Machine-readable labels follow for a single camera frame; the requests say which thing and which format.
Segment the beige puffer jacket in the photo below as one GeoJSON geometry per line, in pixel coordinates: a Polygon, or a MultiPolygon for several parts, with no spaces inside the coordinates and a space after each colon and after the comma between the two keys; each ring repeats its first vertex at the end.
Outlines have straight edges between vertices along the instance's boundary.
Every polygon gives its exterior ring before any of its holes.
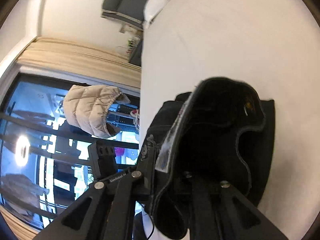
{"type": "Polygon", "coordinates": [[[115,101],[130,103],[118,87],[73,85],[63,100],[63,110],[69,124],[105,139],[120,132],[120,128],[106,123],[108,110],[115,101]]]}

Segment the pink object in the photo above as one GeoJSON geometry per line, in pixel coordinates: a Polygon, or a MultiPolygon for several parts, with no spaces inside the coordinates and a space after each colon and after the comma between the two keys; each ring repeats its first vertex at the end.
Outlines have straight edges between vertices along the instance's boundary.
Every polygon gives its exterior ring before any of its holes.
{"type": "Polygon", "coordinates": [[[115,153],[116,153],[117,157],[123,156],[124,155],[124,148],[115,147],[115,153]]]}

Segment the black bag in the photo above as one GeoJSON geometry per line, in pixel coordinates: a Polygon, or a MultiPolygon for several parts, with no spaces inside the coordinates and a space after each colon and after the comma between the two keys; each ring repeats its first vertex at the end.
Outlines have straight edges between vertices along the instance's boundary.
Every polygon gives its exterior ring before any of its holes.
{"type": "Polygon", "coordinates": [[[193,93],[163,104],[151,123],[139,161],[156,151],[155,181],[147,212],[168,238],[189,227],[188,202],[176,199],[174,180],[196,174],[226,180],[255,206],[269,175],[274,144],[274,101],[260,101],[246,83],[227,78],[202,81],[193,93]]]}

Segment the black fabric pad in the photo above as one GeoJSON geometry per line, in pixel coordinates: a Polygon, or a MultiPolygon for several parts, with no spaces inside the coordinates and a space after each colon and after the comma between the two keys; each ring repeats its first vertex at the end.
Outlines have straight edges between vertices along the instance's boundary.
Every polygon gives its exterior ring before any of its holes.
{"type": "MultiPolygon", "coordinates": [[[[255,206],[268,180],[274,144],[274,101],[260,101],[247,84],[224,78],[221,81],[201,88],[185,121],[172,173],[156,172],[158,199],[151,201],[147,209],[156,227],[171,239],[183,238],[188,228],[188,200],[175,199],[168,186],[184,171],[216,182],[227,180],[255,206]]],[[[158,151],[189,96],[184,93],[175,101],[165,102],[156,114],[146,138],[152,135],[158,151]]],[[[142,152],[147,154],[146,139],[142,152]]]]}

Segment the white pillow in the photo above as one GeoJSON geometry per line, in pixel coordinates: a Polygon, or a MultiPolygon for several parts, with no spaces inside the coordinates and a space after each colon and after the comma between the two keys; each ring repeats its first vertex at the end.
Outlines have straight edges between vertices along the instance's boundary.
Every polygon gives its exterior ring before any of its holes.
{"type": "Polygon", "coordinates": [[[152,20],[157,16],[159,12],[164,8],[169,0],[147,0],[144,7],[144,23],[143,29],[148,29],[152,20]]]}

